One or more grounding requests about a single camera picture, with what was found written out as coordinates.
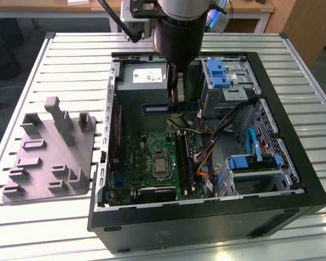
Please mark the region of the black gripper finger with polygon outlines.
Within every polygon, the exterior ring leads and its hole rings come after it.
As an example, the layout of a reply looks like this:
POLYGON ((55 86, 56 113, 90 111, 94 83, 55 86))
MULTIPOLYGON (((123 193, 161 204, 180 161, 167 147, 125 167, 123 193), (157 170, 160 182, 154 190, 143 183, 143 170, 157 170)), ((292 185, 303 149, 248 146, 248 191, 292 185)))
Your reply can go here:
POLYGON ((173 64, 167 64, 168 111, 177 113, 179 104, 185 102, 185 73, 173 64))

